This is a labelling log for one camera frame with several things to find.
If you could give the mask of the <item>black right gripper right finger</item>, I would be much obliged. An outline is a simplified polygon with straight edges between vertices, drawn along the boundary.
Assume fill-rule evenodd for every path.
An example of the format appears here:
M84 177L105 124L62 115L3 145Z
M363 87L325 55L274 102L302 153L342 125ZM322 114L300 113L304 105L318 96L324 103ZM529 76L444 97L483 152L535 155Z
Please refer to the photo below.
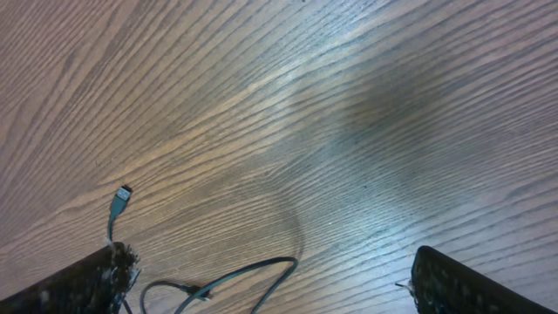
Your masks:
M407 284L419 314L557 314L430 246L418 248Z

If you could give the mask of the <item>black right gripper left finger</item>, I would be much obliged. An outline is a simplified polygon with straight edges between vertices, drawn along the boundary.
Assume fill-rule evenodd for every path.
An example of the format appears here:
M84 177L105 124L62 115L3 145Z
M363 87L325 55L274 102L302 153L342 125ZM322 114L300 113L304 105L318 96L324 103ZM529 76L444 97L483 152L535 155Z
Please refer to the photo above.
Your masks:
M133 249L113 242L1 301L8 314L113 314L140 273Z

